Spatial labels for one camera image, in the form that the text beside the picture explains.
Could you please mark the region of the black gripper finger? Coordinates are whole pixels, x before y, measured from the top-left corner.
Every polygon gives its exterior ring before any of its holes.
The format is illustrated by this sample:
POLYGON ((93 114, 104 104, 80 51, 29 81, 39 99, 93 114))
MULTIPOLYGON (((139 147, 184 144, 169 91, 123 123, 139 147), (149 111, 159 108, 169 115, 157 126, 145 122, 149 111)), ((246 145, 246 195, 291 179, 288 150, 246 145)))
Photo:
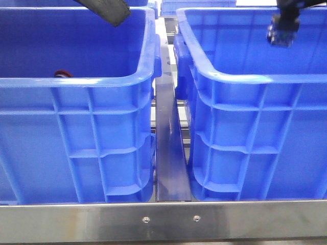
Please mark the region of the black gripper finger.
POLYGON ((121 25, 131 14, 125 1, 116 0, 79 0, 76 1, 100 16, 114 27, 121 25))

